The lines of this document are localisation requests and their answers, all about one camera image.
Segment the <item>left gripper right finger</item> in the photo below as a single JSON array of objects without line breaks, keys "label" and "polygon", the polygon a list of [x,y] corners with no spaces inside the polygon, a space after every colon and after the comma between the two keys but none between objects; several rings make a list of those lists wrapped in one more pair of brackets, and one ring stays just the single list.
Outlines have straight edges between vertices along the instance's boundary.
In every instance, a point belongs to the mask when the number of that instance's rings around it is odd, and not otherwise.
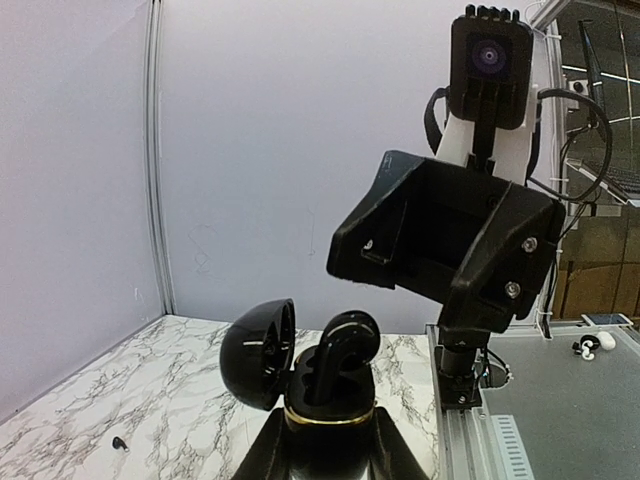
[{"label": "left gripper right finger", "polygon": [[384,407],[375,408],[371,425],[368,479],[429,479]]}]

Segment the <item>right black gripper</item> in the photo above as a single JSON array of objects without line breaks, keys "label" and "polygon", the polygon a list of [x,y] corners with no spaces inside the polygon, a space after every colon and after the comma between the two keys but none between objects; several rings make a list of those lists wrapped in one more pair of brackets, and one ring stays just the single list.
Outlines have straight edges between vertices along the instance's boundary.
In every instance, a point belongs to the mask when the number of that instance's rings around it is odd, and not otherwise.
[{"label": "right black gripper", "polygon": [[534,307],[565,218],[537,190],[389,150],[333,234],[326,269],[441,304],[443,329],[502,333]]}]

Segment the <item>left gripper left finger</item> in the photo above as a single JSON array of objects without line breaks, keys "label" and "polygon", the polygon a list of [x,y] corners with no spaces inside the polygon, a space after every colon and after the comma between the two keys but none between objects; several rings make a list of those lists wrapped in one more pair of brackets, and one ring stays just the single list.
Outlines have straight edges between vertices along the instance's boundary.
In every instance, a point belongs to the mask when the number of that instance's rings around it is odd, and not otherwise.
[{"label": "left gripper left finger", "polygon": [[272,411],[249,451],[232,476],[233,480],[289,480],[293,433],[285,410]]}]

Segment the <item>black earbud charging case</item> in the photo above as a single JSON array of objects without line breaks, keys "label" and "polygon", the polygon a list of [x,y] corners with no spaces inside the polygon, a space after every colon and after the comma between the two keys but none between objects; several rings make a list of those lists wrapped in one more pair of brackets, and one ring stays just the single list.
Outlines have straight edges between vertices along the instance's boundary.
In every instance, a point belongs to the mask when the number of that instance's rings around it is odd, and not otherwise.
[{"label": "black earbud charging case", "polygon": [[375,386],[371,362],[339,374],[327,404],[312,405],[313,357],[319,342],[294,352],[296,315],[290,299],[262,303],[237,319],[219,362],[227,390],[270,414],[283,408],[293,433],[290,479],[360,479],[369,465]]}]

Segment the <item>black earbud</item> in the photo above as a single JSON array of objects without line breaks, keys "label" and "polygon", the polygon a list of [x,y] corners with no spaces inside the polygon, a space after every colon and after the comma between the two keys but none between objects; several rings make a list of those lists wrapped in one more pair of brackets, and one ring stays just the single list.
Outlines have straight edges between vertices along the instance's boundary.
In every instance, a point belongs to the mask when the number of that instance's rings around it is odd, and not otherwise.
[{"label": "black earbud", "polygon": [[113,439],[112,439],[111,444],[112,444],[112,447],[115,450],[123,450],[124,452],[128,452],[129,451],[129,448],[128,448],[127,444],[119,436],[114,436]]},{"label": "black earbud", "polygon": [[367,365],[376,356],[380,343],[379,327],[369,313],[350,310],[333,317],[314,352],[309,402],[327,404],[339,374]]}]

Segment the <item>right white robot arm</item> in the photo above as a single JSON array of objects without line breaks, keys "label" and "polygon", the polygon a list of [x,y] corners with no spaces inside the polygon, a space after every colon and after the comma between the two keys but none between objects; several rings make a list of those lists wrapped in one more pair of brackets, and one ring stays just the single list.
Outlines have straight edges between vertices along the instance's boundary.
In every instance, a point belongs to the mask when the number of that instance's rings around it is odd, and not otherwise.
[{"label": "right white robot arm", "polygon": [[390,150],[373,184],[336,229],[327,260],[337,278],[437,301],[435,347],[441,404],[480,403],[477,359],[492,334],[525,318],[555,258],[564,206],[494,175],[493,143],[501,110],[515,98],[498,87],[466,92],[472,150],[455,165]]}]

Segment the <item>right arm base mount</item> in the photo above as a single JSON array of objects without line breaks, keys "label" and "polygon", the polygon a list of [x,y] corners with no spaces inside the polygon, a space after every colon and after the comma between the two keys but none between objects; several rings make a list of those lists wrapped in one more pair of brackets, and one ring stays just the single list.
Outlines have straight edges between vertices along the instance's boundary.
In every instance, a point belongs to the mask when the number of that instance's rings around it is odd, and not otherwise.
[{"label": "right arm base mount", "polygon": [[481,407],[482,389],[502,388],[513,379],[510,366],[487,346],[454,352],[437,345],[434,359],[443,411]]}]

